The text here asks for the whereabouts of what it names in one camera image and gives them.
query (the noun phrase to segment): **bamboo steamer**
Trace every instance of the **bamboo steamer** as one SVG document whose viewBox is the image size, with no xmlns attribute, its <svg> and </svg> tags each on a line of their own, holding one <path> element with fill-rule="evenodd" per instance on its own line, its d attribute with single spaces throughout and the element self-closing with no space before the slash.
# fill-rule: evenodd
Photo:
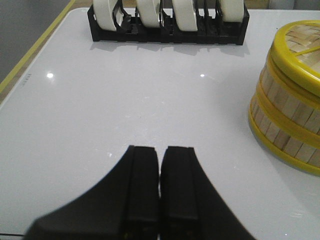
<svg viewBox="0 0 320 240">
<path fill-rule="evenodd" d="M 320 20 L 279 29 L 248 115 L 251 129 L 272 152 L 320 175 Z"/>
</svg>

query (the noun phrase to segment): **black rack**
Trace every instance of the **black rack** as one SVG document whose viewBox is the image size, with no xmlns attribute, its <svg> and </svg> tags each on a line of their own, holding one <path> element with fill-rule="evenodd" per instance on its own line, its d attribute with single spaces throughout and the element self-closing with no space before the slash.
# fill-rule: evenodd
<svg viewBox="0 0 320 240">
<path fill-rule="evenodd" d="M 163 9 L 163 0 L 160 0 L 159 26 L 160 28 L 145 27 L 139 17 L 138 9 L 135 8 L 135 16 L 128 14 L 123 7 L 122 0 L 118 0 L 112 11 L 113 22 L 116 31 L 103 30 L 95 19 L 94 7 L 91 5 L 87 12 L 90 24 L 92 40 L 98 42 L 158 42 L 158 43 L 196 43 L 196 44 L 236 44 L 244 43 L 249 13 L 245 5 L 242 22 L 223 22 L 223 13 L 219 1 L 215 4 L 215 18 L 209 15 L 207 1 L 204 0 L 204 16 L 199 14 L 197 0 L 194 2 L 196 13 L 197 31 L 181 31 L 178 28 L 175 12 L 172 9 L 172 17 Z M 123 21 L 117 23 L 116 13 L 121 11 Z"/>
</svg>

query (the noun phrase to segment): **white table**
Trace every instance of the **white table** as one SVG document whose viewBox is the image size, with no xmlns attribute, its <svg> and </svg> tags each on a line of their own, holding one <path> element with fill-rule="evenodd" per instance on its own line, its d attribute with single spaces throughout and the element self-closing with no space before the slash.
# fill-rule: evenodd
<svg viewBox="0 0 320 240">
<path fill-rule="evenodd" d="M 319 239 L 320 177 L 264 150 L 247 111 L 277 29 L 320 11 L 249 13 L 236 46 L 92 42 L 87 9 L 70 12 L 0 106 L 0 233 L 25 233 L 136 145 L 160 163 L 194 147 L 258 240 Z"/>
</svg>

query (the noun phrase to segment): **gray floor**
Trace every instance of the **gray floor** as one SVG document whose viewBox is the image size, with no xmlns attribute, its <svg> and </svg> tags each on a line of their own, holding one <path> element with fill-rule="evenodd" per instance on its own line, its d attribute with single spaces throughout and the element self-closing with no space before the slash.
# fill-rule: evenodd
<svg viewBox="0 0 320 240">
<path fill-rule="evenodd" d="M 70 0 L 0 0 L 0 82 Z"/>
</svg>

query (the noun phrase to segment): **white tape roll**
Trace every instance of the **white tape roll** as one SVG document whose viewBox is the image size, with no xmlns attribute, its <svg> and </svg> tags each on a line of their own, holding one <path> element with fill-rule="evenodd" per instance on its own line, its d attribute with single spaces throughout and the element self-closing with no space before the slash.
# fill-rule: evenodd
<svg viewBox="0 0 320 240">
<path fill-rule="evenodd" d="M 194 0 L 172 0 L 172 5 L 179 29 L 185 32 L 198 31 Z"/>
<path fill-rule="evenodd" d="M 114 24 L 112 12 L 117 3 L 117 0 L 93 0 L 93 10 L 96 21 L 100 28 L 108 31 L 117 31 Z M 116 13 L 116 21 L 121 25 L 124 19 L 123 13 L 119 9 Z"/>
<path fill-rule="evenodd" d="M 136 0 L 136 7 L 146 28 L 159 28 L 160 0 Z"/>
<path fill-rule="evenodd" d="M 244 19 L 244 0 L 219 0 L 224 22 L 239 22 Z"/>
</svg>

